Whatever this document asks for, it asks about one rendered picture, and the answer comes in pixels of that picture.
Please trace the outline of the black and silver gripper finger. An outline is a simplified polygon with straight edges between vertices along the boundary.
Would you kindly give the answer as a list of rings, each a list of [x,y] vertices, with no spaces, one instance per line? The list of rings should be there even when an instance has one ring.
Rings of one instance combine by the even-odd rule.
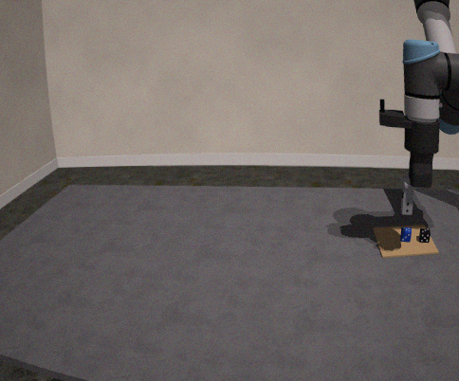
[[[402,198],[403,198],[403,191],[404,191],[404,183],[411,183],[409,176],[403,176]]]
[[[412,215],[414,189],[425,190],[426,188],[413,187],[411,183],[404,183],[402,215]]]

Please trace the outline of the blue die with white pips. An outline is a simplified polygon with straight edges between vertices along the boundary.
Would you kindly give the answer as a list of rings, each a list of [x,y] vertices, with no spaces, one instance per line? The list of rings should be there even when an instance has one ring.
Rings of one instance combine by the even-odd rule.
[[[410,242],[412,229],[410,227],[402,227],[400,234],[400,242]]]

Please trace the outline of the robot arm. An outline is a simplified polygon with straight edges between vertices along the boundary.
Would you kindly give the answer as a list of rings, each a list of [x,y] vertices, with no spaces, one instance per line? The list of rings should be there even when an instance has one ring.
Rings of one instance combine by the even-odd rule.
[[[405,95],[440,99],[439,129],[455,135],[459,133],[459,54],[450,29],[450,0],[414,0],[414,4],[426,41],[403,44]]]

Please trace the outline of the tan flat mat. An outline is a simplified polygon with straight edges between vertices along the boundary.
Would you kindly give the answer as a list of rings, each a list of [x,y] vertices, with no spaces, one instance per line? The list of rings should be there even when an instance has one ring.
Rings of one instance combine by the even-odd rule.
[[[402,227],[412,229],[410,242],[400,242]],[[439,254],[431,236],[428,243],[419,242],[420,228],[425,225],[400,226],[400,227],[373,227],[376,241],[382,258],[407,257],[418,255]]]

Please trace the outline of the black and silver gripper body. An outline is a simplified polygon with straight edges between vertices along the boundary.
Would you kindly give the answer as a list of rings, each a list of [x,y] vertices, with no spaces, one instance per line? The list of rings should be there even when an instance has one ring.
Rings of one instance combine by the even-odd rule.
[[[439,149],[438,118],[439,108],[443,106],[439,101],[420,100],[404,94],[403,113],[385,110],[384,100],[380,100],[379,124],[405,128],[404,147],[411,152],[409,177],[413,187],[431,187],[433,154]]]

